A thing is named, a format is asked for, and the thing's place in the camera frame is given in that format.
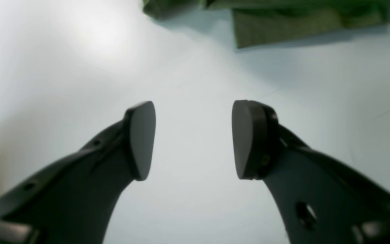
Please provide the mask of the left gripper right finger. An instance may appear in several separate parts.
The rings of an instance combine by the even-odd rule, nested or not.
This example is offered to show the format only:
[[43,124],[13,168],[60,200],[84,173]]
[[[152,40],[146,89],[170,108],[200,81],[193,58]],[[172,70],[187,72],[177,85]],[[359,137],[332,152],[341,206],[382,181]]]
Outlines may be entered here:
[[390,193],[311,149],[252,100],[232,107],[237,176],[269,189],[291,244],[390,244]]

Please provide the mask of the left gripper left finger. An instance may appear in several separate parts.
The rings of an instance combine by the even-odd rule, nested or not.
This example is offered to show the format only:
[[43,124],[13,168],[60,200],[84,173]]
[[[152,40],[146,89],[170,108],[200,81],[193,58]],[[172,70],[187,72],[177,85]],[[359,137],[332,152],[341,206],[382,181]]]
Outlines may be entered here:
[[156,111],[147,101],[0,196],[0,244],[101,244],[121,193],[150,173]]

